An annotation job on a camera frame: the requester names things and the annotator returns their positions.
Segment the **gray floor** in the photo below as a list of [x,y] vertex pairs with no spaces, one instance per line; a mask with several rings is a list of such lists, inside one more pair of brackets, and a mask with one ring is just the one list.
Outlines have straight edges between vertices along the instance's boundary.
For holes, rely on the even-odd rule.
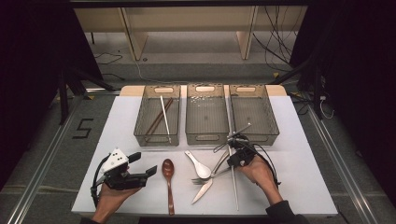
[[[269,36],[267,33],[257,33],[256,35],[264,43]],[[255,40],[252,43],[249,59],[242,60],[234,33],[152,33],[149,35],[142,59],[138,63],[131,60],[124,38],[123,34],[95,34],[95,45],[92,45],[95,55],[108,52],[122,56],[122,59],[114,63],[100,64],[100,69],[104,74],[113,74],[124,79],[105,75],[105,81],[117,88],[125,85],[152,83],[152,81],[143,78],[181,84],[192,81],[222,82],[224,84],[267,83],[274,79],[274,72],[279,72],[265,64],[265,52]],[[294,38],[294,34],[288,38],[290,48],[292,48]],[[271,49],[277,48],[276,43],[273,42],[270,46]],[[117,58],[119,56],[103,55],[97,58],[97,62],[108,63]],[[270,66],[290,69],[281,61],[273,59],[269,53],[267,62]],[[285,89],[296,91],[296,80],[297,77],[284,83]],[[85,85],[87,88],[97,88],[90,82],[85,82]],[[92,97],[86,97],[76,107],[76,112],[65,132],[64,139],[40,183],[32,204],[29,204],[22,223],[79,222],[80,216],[71,213],[70,210],[117,94],[93,91],[89,95]],[[70,102],[72,101],[76,102],[77,99],[70,99]],[[302,103],[296,103],[296,111],[305,112],[307,107],[300,110],[303,106]],[[327,105],[324,109],[331,111]],[[349,223],[364,223],[359,209],[353,202],[353,197],[349,195],[332,157],[323,143],[313,116],[308,111],[306,114],[300,115],[299,118],[325,183],[335,205],[339,208],[340,215],[329,218],[309,217],[308,219],[311,223],[347,223],[347,221]],[[85,132],[77,130],[82,119],[92,119],[84,122],[84,125],[89,126],[92,130],[88,138],[75,139],[74,136],[85,134]],[[30,150],[24,153],[12,177],[0,192],[0,223],[7,223],[14,206],[24,193],[32,176],[35,175],[37,167],[60,128],[59,120],[60,103],[54,99],[32,141]],[[332,119],[324,119],[323,123],[363,196],[368,201],[377,223],[395,223],[395,208],[365,165],[364,160],[357,155],[357,149],[343,124],[337,116]],[[109,223],[137,223],[138,220],[138,217],[113,217]]]

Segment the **spoon handle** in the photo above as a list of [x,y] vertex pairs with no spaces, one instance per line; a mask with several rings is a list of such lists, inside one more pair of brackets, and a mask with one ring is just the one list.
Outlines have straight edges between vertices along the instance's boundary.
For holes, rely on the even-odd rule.
[[172,216],[175,214],[175,207],[173,204],[171,181],[168,179],[167,182],[168,182],[168,210],[169,210],[169,216]]
[[195,166],[198,165],[198,163],[199,163],[198,160],[196,160],[195,157],[192,156],[190,151],[187,150],[184,153],[186,153],[186,155],[189,156],[189,158],[191,159],[192,163],[194,163]]

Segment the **knife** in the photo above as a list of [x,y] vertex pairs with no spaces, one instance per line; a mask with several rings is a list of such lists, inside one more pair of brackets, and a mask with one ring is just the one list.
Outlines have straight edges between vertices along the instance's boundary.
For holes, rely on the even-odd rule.
[[212,186],[212,184],[213,184],[213,178],[210,178],[206,184],[202,185],[201,189],[198,191],[197,195],[195,196],[194,200],[192,200],[191,204],[196,203],[207,192],[207,190]]
[[[215,168],[213,168],[211,176],[214,176],[216,174],[221,164],[225,161],[225,159],[227,159],[229,155],[230,155],[230,151],[225,150],[224,154],[221,156]],[[206,184],[202,185],[201,189],[198,191],[197,195],[195,196],[194,200],[192,200],[191,204],[196,203],[207,192],[207,190],[212,186],[212,184],[213,184],[213,178],[210,178]]]

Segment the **fork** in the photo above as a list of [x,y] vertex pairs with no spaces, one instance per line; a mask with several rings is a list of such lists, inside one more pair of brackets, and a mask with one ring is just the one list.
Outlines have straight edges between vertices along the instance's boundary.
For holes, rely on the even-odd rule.
[[224,170],[221,170],[220,172],[215,173],[215,174],[211,175],[208,178],[194,178],[191,181],[192,181],[192,184],[194,184],[194,185],[204,185],[204,184],[206,184],[209,181],[209,179],[215,178],[216,176],[224,174],[224,173],[226,173],[228,171],[231,171],[231,167],[227,167]]

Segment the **chopstick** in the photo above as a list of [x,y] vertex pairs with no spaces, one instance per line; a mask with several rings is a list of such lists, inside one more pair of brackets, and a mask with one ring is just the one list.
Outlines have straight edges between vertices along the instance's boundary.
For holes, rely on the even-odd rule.
[[[165,105],[165,111],[168,110],[168,108],[171,106],[172,103],[173,103],[173,98],[169,98],[168,102],[166,102]],[[154,133],[154,131],[157,129],[158,125],[160,124],[162,118],[163,118],[163,111],[161,111],[158,114],[157,118],[149,126],[148,130],[146,131],[146,135]]]
[[[163,106],[163,96],[161,95],[161,105]],[[169,139],[169,143],[171,142],[171,136],[169,135],[169,126],[168,126],[168,119],[166,118],[166,111],[165,111],[165,107],[163,106],[163,118],[165,119],[165,125],[166,125],[166,131],[168,132],[168,139]]]

